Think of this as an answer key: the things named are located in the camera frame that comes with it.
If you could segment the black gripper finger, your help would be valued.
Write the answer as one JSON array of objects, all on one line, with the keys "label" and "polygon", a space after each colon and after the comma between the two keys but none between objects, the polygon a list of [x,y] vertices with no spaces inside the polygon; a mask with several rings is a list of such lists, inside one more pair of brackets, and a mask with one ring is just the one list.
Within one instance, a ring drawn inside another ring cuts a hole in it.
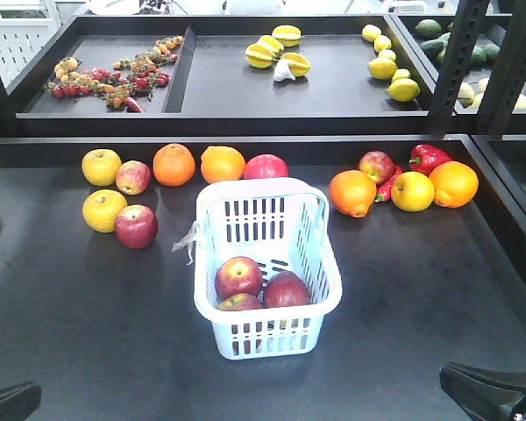
[{"label": "black gripper finger", "polygon": [[42,388],[34,382],[0,389],[0,420],[24,421],[41,402]]},{"label": "black gripper finger", "polygon": [[471,420],[526,420],[526,372],[498,372],[449,362],[441,389]]}]

